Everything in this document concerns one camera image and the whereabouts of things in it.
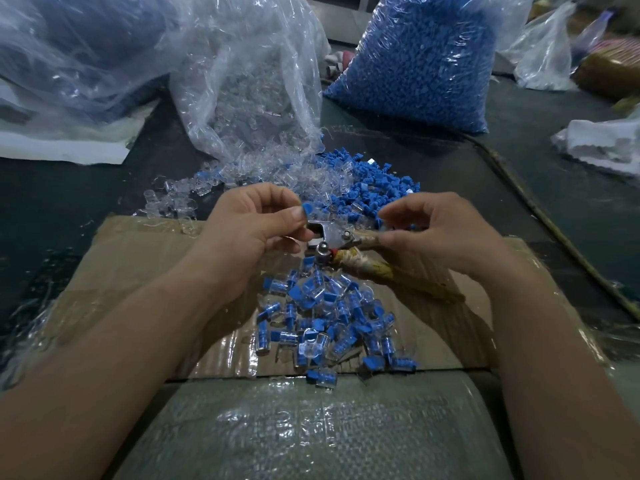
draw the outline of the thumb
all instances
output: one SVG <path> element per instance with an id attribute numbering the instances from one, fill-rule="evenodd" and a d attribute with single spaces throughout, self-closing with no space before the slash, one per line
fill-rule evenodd
<path id="1" fill-rule="evenodd" d="M 300 206 L 282 209 L 273 214 L 261 214 L 259 222 L 265 239 L 290 234 L 306 223 L 307 215 Z"/>
<path id="2" fill-rule="evenodd" d="M 380 244 L 394 251 L 422 252 L 426 247 L 426 233 L 427 231 L 393 230 L 383 232 L 378 239 Z"/>

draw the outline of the cardboard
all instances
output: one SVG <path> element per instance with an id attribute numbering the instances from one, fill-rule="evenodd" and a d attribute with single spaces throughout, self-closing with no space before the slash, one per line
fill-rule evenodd
<path id="1" fill-rule="evenodd" d="M 198 230 L 204 225 L 203 222 L 195 224 Z M 507 239 L 552 280 L 522 240 Z M 71 343 L 130 293 L 169 270 L 184 256 L 194 240 L 192 235 L 182 234 L 178 222 L 174 220 L 162 219 L 161 225 L 152 227 L 140 217 L 108 217 L 68 287 L 53 307 L 42 331 L 42 343 L 54 345 L 49 349 Z M 465 303 L 446 305 L 419 292 L 369 282 L 385 309 L 396 315 L 396 348 L 404 348 L 411 354 L 420 369 L 497 366 L 489 299 L 478 283 L 468 276 L 452 273 L 414 255 L 386 252 L 383 258 L 411 273 L 427 276 L 453 290 L 459 290 L 466 297 Z M 247 291 L 212 318 L 188 357 L 177 368 L 175 377 L 295 375 L 292 353 L 278 353 L 277 347 L 273 347 L 268 356 L 258 358 L 253 341 L 257 294 L 261 289 L 262 276 L 286 273 L 298 267 L 300 259 L 301 255 L 282 253 L 265 256 Z M 559 289 L 557 293 L 564 299 L 571 319 L 581 326 L 576 311 Z M 234 323 L 238 329 L 217 343 L 212 343 L 213 331 L 220 323 Z M 359 363 L 359 357 L 356 356 L 341 363 L 337 370 L 354 372 Z"/>

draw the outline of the bag of blue plastic parts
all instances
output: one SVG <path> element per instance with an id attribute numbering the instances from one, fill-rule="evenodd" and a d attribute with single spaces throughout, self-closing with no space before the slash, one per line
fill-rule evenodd
<path id="1" fill-rule="evenodd" d="M 324 95 L 356 109 L 469 133 L 484 103 L 509 0 L 381 0 Z"/>

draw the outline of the hand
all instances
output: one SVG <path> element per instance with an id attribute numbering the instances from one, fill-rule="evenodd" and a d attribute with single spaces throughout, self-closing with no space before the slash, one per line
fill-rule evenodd
<path id="1" fill-rule="evenodd" d="M 309 241 L 313 232 L 295 193 L 273 184 L 239 187 L 222 195 L 184 261 L 222 293 L 237 298 L 262 255 L 272 249 L 300 251 L 294 240 Z"/>
<path id="2" fill-rule="evenodd" d="M 378 217 L 393 230 L 380 235 L 380 243 L 397 251 L 419 252 L 478 281 L 498 273 L 515 253 L 482 218 L 468 200 L 451 192 L 414 193 L 382 208 Z"/>

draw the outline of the person's right hand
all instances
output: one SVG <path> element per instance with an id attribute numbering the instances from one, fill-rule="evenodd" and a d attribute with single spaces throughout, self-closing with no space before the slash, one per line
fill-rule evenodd
<path id="1" fill-rule="evenodd" d="M 516 257 L 471 202 L 452 192 L 409 194 L 386 205 L 378 217 L 391 228 L 415 224 L 425 229 L 384 232 L 380 234 L 383 246 L 422 253 L 478 281 L 499 272 Z"/>

